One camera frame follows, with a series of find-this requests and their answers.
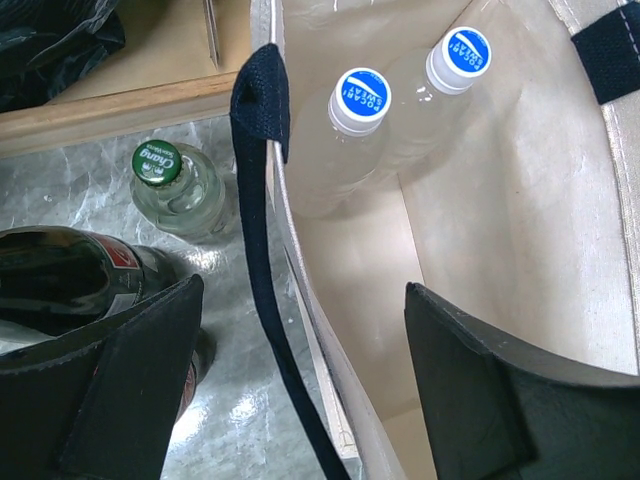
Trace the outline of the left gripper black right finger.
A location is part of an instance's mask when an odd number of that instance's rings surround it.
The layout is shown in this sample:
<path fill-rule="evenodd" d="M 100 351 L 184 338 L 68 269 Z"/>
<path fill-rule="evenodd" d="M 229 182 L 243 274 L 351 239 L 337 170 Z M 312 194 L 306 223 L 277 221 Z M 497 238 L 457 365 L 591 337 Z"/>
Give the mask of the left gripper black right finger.
<path fill-rule="evenodd" d="M 441 479 L 635 479 L 639 380 L 523 341 L 421 284 L 405 325 Z"/>

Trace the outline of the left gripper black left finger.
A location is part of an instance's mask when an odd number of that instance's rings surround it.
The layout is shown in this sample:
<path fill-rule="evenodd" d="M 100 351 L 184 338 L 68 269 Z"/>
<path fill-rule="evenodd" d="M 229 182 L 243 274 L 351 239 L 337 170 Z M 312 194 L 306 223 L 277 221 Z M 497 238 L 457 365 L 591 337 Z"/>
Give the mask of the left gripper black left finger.
<path fill-rule="evenodd" d="M 157 479 L 201 325 L 193 275 L 1 357 L 4 479 Z"/>

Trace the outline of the cream canvas tote bag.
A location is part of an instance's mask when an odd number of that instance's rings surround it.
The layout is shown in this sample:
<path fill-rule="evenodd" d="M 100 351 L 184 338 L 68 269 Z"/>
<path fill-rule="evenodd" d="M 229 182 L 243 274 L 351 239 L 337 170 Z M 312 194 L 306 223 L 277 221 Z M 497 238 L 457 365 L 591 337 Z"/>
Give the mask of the cream canvas tote bag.
<path fill-rule="evenodd" d="M 285 167 L 308 96 L 469 26 L 489 70 L 424 159 L 322 218 Z M 330 479 L 353 444 L 369 479 L 437 476 L 406 287 L 551 353 L 639 380 L 639 5 L 635 1 L 254 1 L 231 118 L 254 297 L 267 325 L 262 193 L 280 228 L 335 423 L 310 435 Z"/>

